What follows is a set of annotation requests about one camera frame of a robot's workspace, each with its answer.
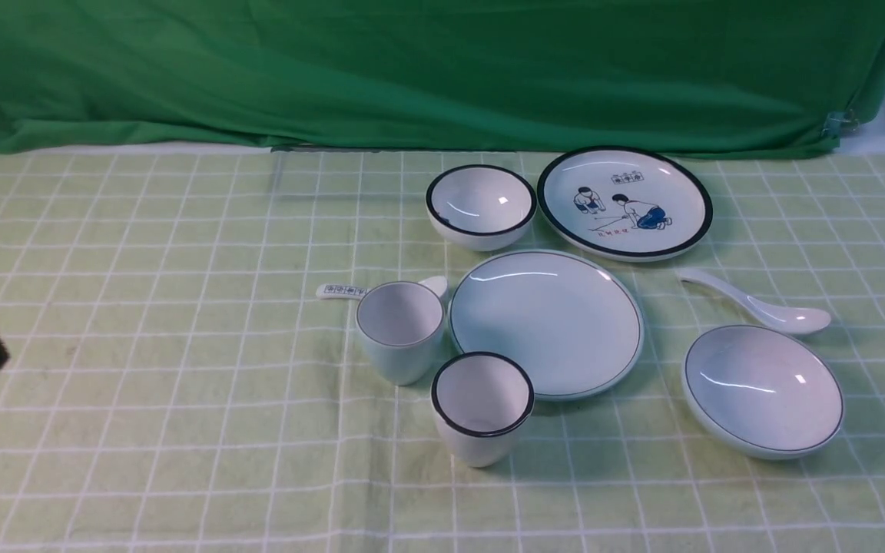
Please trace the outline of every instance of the spoon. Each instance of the spoon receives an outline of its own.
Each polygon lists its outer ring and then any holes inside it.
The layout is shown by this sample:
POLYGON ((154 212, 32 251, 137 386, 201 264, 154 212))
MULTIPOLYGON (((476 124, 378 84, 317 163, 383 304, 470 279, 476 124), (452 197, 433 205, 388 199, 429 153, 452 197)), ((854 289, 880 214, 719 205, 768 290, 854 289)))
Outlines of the spoon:
POLYGON ((784 307, 760 301, 712 274, 699 269, 678 269, 675 276, 686 283, 698 283, 709 286, 718 293, 740 304, 757 321, 768 329, 775 329, 789 335, 809 335, 824 329, 832 322, 832 316, 821 309, 807 307, 784 307))
MULTIPOLYGON (((449 290, 449 281, 445 276, 430 276, 428 279, 419 280, 422 286, 429 288, 439 297, 443 297, 449 290)), ((320 299, 361 299, 371 288, 349 286, 349 284, 320 284, 317 288, 317 298, 320 299)))

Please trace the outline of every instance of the checkered tablecloth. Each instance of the checkered tablecloth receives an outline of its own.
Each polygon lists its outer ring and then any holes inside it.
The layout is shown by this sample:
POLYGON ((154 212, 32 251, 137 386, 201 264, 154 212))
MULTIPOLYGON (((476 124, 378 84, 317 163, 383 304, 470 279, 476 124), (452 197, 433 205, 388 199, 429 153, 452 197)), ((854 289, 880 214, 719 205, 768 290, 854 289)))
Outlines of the checkered tablecloth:
MULTIPOLYGON (((446 454, 429 377, 397 389, 366 364, 352 302, 313 298, 456 283, 485 254, 429 225, 433 176, 534 182, 552 158, 0 157, 0 550, 885 552, 885 157, 686 161, 709 235, 664 263, 596 260, 644 311, 639 364, 538 406, 491 469, 446 454), (846 396, 820 454, 751 461, 695 422, 682 356, 747 319, 675 266, 836 316, 807 339, 846 396)), ((541 216, 514 247, 576 253, 541 216)))

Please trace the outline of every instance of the illustration of children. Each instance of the illustration of children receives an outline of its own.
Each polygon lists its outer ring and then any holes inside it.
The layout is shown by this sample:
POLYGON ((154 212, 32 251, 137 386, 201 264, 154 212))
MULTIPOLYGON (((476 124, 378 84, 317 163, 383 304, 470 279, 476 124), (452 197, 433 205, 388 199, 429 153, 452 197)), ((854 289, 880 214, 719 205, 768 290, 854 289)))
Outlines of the illustration of children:
POLYGON ((580 186, 579 193, 575 195, 575 199, 572 202, 575 203, 576 209, 579 209, 584 214, 597 214, 605 209, 603 200, 600 200, 600 195, 593 192, 593 189, 590 189, 588 186, 580 186))
POLYGON ((624 213, 633 223, 633 228, 664 230, 671 224, 671 218, 657 204, 638 202, 638 200, 629 199, 624 194, 615 194, 612 200, 624 207, 624 213))

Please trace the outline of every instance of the black rim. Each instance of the black rim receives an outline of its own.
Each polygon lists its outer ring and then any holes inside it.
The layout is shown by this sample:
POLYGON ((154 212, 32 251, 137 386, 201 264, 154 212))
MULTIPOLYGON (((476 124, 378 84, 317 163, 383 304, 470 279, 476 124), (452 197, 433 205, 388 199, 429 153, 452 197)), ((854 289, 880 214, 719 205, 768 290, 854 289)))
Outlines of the black rim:
POLYGON ((517 174, 514 171, 509 171, 509 169, 505 169, 503 167, 497 167, 496 165, 487 165, 487 164, 470 164, 470 165, 460 165, 460 167, 454 167, 449 169, 449 171, 443 172, 438 177, 433 179, 433 182, 429 185, 429 189, 426 190, 426 207, 429 209, 429 214, 438 220, 443 227, 449 228, 449 230, 454 230, 459 232, 460 234, 468 234, 470 236, 496 236, 498 234, 504 234, 505 232, 510 232, 512 230, 518 230, 524 225, 528 224, 528 221, 531 220, 531 217, 535 216, 535 210, 538 209, 538 204, 536 202, 535 191, 531 188, 531 185, 528 184, 528 181, 524 180, 521 175, 517 174), (493 232, 477 232, 474 230, 464 230, 463 228, 454 227, 449 223, 448 220, 445 220, 442 216, 439 215, 439 211, 436 211, 436 208, 433 207, 433 190, 436 189, 436 185, 440 182, 443 182, 443 179, 446 176, 449 176, 450 173, 454 173, 457 171, 463 171, 463 169, 496 169, 496 171, 501 171, 503 173, 507 173, 508 175, 517 179, 518 182, 521 183, 521 186, 524 187, 528 191, 528 214, 524 216, 523 220, 520 220, 519 223, 514 224, 513 227, 503 228, 503 230, 495 230, 493 232))
MULTIPOLYGON (((481 263, 477 263, 476 267, 473 267, 473 269, 468 270, 468 272, 466 274, 464 274, 463 279, 461 279, 459 281, 459 283, 456 284, 456 289, 453 290, 452 296, 449 298, 449 335, 452 337, 452 342, 454 344, 456 344, 456 348, 459 349, 460 351, 463 351, 463 345, 459 343, 459 336, 456 335, 456 327, 454 326, 454 322, 452 321, 453 320, 453 318, 452 318, 452 305, 454 303, 456 303, 456 294, 459 293, 459 288, 461 286, 463 286, 463 283, 465 283, 465 281, 466 281, 466 277, 469 276, 470 273, 473 273, 474 270, 480 269, 480 267, 487 265, 487 263, 491 263, 492 261, 495 261, 497 259, 501 259, 502 257, 514 256, 514 255, 520 255, 520 254, 548 254, 548 255, 560 256, 563 258, 568 258, 568 259, 572 259, 573 261, 578 261, 580 263, 583 263, 584 265, 592 267, 592 269, 603 270, 603 272, 608 273, 608 271, 603 269, 603 267, 596 266, 593 262, 584 260, 581 257, 573 256, 573 255, 566 254, 563 252, 558 252, 555 250, 519 250, 516 252, 507 252, 505 254, 494 256, 492 258, 482 261, 481 263)), ((541 396, 544 396, 544 398, 571 398, 572 396, 582 396, 582 395, 584 395, 584 393, 590 393, 592 391, 595 391, 595 389, 610 388, 610 382, 615 382, 619 378, 621 378, 623 375, 628 374, 628 372, 630 372, 630 370, 633 368, 633 366, 635 366, 637 359, 640 357, 639 353, 641 350, 641 342, 644 339, 644 332, 645 332, 643 315, 641 314, 640 308, 637 306, 637 303, 633 300, 633 296, 630 294, 630 290, 627 290, 626 287, 624 286, 624 284, 621 283, 621 281, 619 281, 619 279, 617 279, 617 277, 614 274, 611 273, 611 277, 617 283, 617 286, 619 286, 619 288, 621 288, 621 290, 624 291, 624 294, 625 294, 626 298, 628 298, 628 302, 630 303, 630 307, 633 309, 633 312, 635 312, 635 315, 637 317, 637 325, 640 326, 641 332, 637 335, 635 356, 633 356, 632 358, 630 358, 628 360, 628 363, 626 363, 626 365, 624 366, 624 370, 619 372, 617 376, 615 376, 614 378, 611 378, 608 381, 602 382, 602 384, 600 384, 599 386, 593 386, 593 388, 583 389, 583 391, 572 392, 572 393, 542 393, 541 396)))
POLYGON ((453 430, 460 432, 461 434, 467 434, 467 436, 473 436, 474 438, 492 438, 495 436, 503 436, 515 428, 524 424, 524 421, 527 420, 529 414, 531 414, 532 409, 535 407, 535 389, 534 386, 531 386, 531 379, 528 378, 528 373, 524 372, 524 369, 521 368, 521 365, 515 363, 507 357, 499 353, 490 353, 489 351, 473 351, 473 353, 463 353, 462 355, 457 355, 453 357, 449 361, 446 361, 445 365, 442 365, 442 368, 439 369, 438 373, 436 373, 436 378, 433 378, 433 409, 439 413, 439 416, 442 417, 442 420, 446 421, 446 424, 449 424, 453 430), (439 388, 439 377, 445 373, 446 369, 452 367, 454 363, 459 362, 460 360, 466 359, 468 357, 494 357, 495 359, 500 359, 503 362, 509 364, 510 366, 517 369, 517 372, 521 374, 521 378, 524 379, 525 384, 528 385, 528 403, 524 406, 524 412, 521 413, 521 416, 517 418, 513 423, 510 423, 506 427, 503 427, 499 430, 492 430, 489 432, 480 432, 479 430, 471 430, 464 426, 460 426, 460 424, 456 424, 453 422, 452 418, 450 418, 445 410, 443 410, 442 406, 439 405, 439 392, 436 391, 439 388))
POLYGON ((838 434, 839 429, 842 428, 842 421, 845 420, 845 418, 846 418, 846 399, 845 399, 845 396, 842 395, 842 385, 839 384, 839 379, 835 378, 835 373, 832 372, 832 368, 828 366, 828 363, 826 363, 824 359, 819 357, 817 353, 815 353, 814 351, 811 351, 811 349, 808 349, 808 346, 805 346, 803 343, 800 342, 800 340, 794 339, 793 336, 788 336, 788 335, 786 335, 786 333, 779 333, 779 332, 777 332, 777 330, 764 328, 764 326, 726 325, 726 326, 719 326, 719 328, 711 329, 711 330, 708 330, 708 332, 702 333, 702 335, 699 336, 697 339, 695 339, 695 342, 693 342, 691 344, 691 346, 688 347, 688 353, 685 353, 685 362, 682 363, 681 371, 682 371, 682 373, 684 373, 685 384, 688 385, 688 392, 691 393, 693 402, 695 402, 695 405, 698 406, 698 408, 701 409, 703 413, 705 413, 705 416, 707 416, 709 418, 709 420, 711 420, 713 423, 716 423, 716 426, 722 428, 723 431, 726 432, 728 435, 733 436, 734 438, 736 438, 737 440, 740 440, 741 442, 745 442, 749 445, 752 445, 755 448, 766 449, 767 451, 772 451, 772 452, 782 452, 782 454, 791 454, 792 452, 804 452, 804 451, 807 451, 808 449, 815 449, 819 445, 822 445, 822 444, 828 442, 836 434, 838 434), (740 436, 735 435, 733 432, 728 430, 728 428, 726 428, 722 424, 720 424, 719 421, 716 420, 713 416, 711 416, 711 414, 709 414, 709 412, 707 412, 707 410, 705 410, 705 407, 703 407, 702 403, 699 402, 698 396, 695 395, 695 390, 691 388, 691 380, 689 380, 689 378, 688 378, 688 357, 691 356, 691 351, 693 349, 695 349, 696 344, 698 344, 700 342, 700 340, 702 340, 703 337, 705 337, 709 333, 716 332, 716 330, 720 330, 720 329, 735 329, 735 328, 768 330, 768 332, 776 333, 776 335, 786 337, 786 339, 789 339, 791 342, 794 342, 794 343, 798 344, 798 346, 801 346, 802 349, 804 349, 805 351, 810 353, 812 357, 817 359, 818 362, 821 363, 822 367, 825 367, 825 370, 828 371, 829 376, 832 377, 832 382, 835 382, 835 388, 838 389, 838 391, 839 391, 839 422, 838 422, 838 424, 835 425, 835 428, 832 429, 832 432, 830 432, 829 435, 826 436, 822 441, 820 441, 814 445, 809 445, 807 448, 801 448, 801 449, 768 448, 766 445, 754 444, 753 442, 747 440, 746 438, 742 438, 740 436))
POLYGON ((354 323, 357 325, 357 329, 358 329, 358 330, 361 330, 361 333, 362 333, 364 336, 368 336, 371 340, 373 340, 373 342, 378 343, 380 346, 384 346, 384 347, 411 347, 411 346, 418 346, 418 344, 420 344, 420 343, 422 343, 422 342, 425 342, 425 341, 428 340, 428 339, 432 339, 432 337, 435 336, 436 333, 439 332, 439 329, 442 328, 443 323, 444 323, 445 321, 446 321, 446 306, 443 305, 443 301, 442 301, 442 299, 440 299, 439 296, 436 295, 436 293, 434 293, 432 290, 429 290, 429 287, 428 287, 428 286, 423 286, 423 285, 420 284, 420 283, 408 283, 408 281, 405 281, 405 280, 394 280, 394 281, 391 281, 391 283, 378 284, 378 286, 375 286, 375 287, 371 288, 371 290, 368 290, 368 293, 364 294, 364 297, 362 297, 362 298, 361 298, 361 301, 359 301, 358 304, 357 304, 357 309, 354 310, 354 323), (433 329, 433 331, 432 331, 431 333, 429 333, 428 336, 424 337, 424 339, 418 340, 418 342, 413 342, 413 343, 403 343, 403 344, 400 344, 400 345, 399 345, 399 344, 394 344, 394 343, 384 343, 384 342, 382 342, 382 340, 375 339, 375 337, 373 337, 373 336, 369 335, 368 333, 364 332, 364 329, 363 329, 362 326, 361 326, 361 305, 364 304, 364 299, 367 298, 369 295, 371 295, 371 293, 373 293, 373 291, 378 290, 378 288, 383 288, 383 287, 385 287, 385 286, 389 286, 390 284, 398 284, 398 283, 402 283, 402 284, 415 284, 415 286, 421 286, 422 288, 425 288, 425 290, 428 290, 429 293, 431 293, 431 294, 433 295, 433 297, 435 297, 436 300, 439 301, 439 308, 442 309, 442 319, 439 321, 439 325, 436 325, 436 328, 433 329))
POLYGON ((688 169, 682 167, 675 162, 674 160, 669 160, 664 155, 654 154, 653 151, 640 150, 640 148, 636 147, 622 147, 622 146, 594 146, 594 147, 584 147, 581 150, 573 150, 568 153, 559 155, 556 157, 554 161, 552 161, 545 170, 542 171, 542 176, 538 179, 538 204, 542 207, 542 213, 545 214, 545 219, 552 224, 553 227, 556 228, 559 232, 562 232, 563 235, 569 237, 570 240, 574 240, 579 242, 583 246, 597 251, 603 252, 605 254, 610 254, 612 256, 617 257, 625 257, 625 258, 649 258, 649 257, 661 257, 661 256, 670 256, 672 254, 677 254, 678 252, 682 252, 691 248, 695 245, 696 242, 702 239, 705 236, 706 232, 709 231, 709 227, 712 225, 712 198, 709 197, 709 192, 706 191, 705 187, 702 186, 702 182, 699 179, 691 174, 688 169), (698 193, 702 195, 703 203, 705 204, 705 217, 702 220, 702 227, 699 228, 698 232, 695 232, 695 235, 692 235, 692 238, 689 238, 685 242, 681 244, 664 249, 658 250, 655 252, 625 252, 622 250, 614 250, 611 248, 605 248, 599 244, 594 244, 593 242, 587 241, 585 238, 580 237, 579 235, 573 233, 568 228, 565 228, 565 225, 559 223, 558 218, 552 216, 552 211, 549 210, 548 202, 545 202, 545 182, 549 178, 549 175, 552 174, 552 171, 555 170, 563 161, 568 160, 570 157, 575 157, 575 155, 587 154, 590 151, 629 151, 632 154, 641 154, 646 155, 646 157, 653 157, 654 160, 664 161, 666 164, 671 164, 672 167, 675 168, 676 171, 684 175, 692 184, 695 185, 695 188, 698 189, 698 193))

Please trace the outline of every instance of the green backdrop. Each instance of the green backdrop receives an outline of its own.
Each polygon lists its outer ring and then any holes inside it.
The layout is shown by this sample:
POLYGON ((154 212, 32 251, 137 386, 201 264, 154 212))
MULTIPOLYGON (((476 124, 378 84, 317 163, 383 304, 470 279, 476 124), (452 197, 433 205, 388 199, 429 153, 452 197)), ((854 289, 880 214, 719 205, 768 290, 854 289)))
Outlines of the green backdrop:
POLYGON ((875 116, 885 1, 0 0, 0 153, 63 144, 806 157, 875 116))

